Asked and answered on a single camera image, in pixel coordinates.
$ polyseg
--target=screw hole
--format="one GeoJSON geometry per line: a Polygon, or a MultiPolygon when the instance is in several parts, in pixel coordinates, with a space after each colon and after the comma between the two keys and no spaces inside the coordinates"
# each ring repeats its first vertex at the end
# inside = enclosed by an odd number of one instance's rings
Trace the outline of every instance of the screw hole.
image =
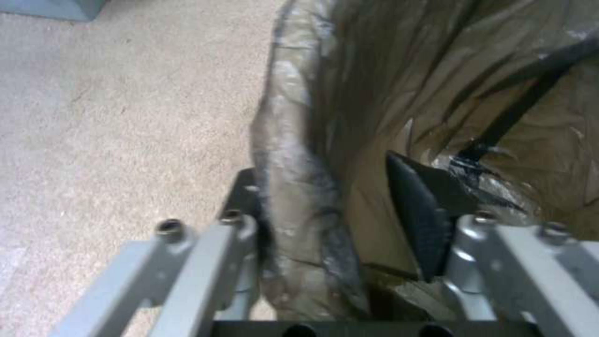
{"type": "Polygon", "coordinates": [[[181,221],[177,220],[177,219],[166,219],[165,221],[162,221],[159,225],[158,225],[158,230],[165,232],[165,231],[173,231],[175,229],[178,229],[181,227],[181,221]]]}
{"type": "Polygon", "coordinates": [[[453,333],[440,325],[427,324],[420,329],[418,337],[453,337],[453,333]]]}
{"type": "Polygon", "coordinates": [[[283,332],[283,337],[316,337],[316,332],[310,326],[296,324],[283,332]]]}
{"type": "Polygon", "coordinates": [[[238,209],[227,209],[223,212],[220,219],[223,222],[239,222],[243,219],[243,214],[238,209]]]}

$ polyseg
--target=black plastic piece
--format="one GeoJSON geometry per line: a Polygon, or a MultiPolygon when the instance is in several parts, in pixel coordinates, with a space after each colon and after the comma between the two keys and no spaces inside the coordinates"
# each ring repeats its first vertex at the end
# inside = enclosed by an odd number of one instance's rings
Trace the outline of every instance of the black plastic piece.
{"type": "Polygon", "coordinates": [[[447,171],[389,151],[386,169],[391,199],[426,282],[441,274],[453,223],[474,213],[478,201],[447,171]]]}
{"type": "Polygon", "coordinates": [[[539,337],[535,325],[524,322],[285,322],[215,321],[212,337],[539,337]]]}
{"type": "Polygon", "coordinates": [[[258,219],[260,216],[258,188],[254,180],[253,168],[245,168],[237,173],[229,196],[221,208],[218,218],[221,219],[227,210],[239,210],[258,219]]]}

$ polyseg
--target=gray carpet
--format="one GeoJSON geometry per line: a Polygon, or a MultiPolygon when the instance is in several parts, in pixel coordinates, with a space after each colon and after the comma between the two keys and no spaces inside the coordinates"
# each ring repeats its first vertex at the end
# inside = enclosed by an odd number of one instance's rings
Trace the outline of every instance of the gray carpet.
{"type": "Polygon", "coordinates": [[[0,335],[48,334],[161,219],[201,230],[214,217],[250,165],[281,4],[112,0],[91,23],[0,14],[0,335]]]}

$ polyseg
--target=crumpled plastic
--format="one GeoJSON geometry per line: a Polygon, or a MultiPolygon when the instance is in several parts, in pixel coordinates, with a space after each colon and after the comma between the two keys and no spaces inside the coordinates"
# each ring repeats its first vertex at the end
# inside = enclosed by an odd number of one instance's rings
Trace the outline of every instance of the crumpled plastic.
{"type": "Polygon", "coordinates": [[[589,0],[289,1],[252,123],[279,319],[369,317],[368,285],[418,277],[387,150],[599,237],[598,29],[589,0]]]}

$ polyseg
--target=transparent plastic bag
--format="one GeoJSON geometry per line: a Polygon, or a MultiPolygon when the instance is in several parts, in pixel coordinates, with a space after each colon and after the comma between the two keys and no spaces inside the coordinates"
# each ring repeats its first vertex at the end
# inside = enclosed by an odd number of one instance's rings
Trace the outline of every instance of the transparent plastic bag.
{"type": "Polygon", "coordinates": [[[597,238],[597,18],[593,1],[289,1],[252,124],[279,318],[368,317],[367,285],[418,277],[388,150],[597,238]]]}

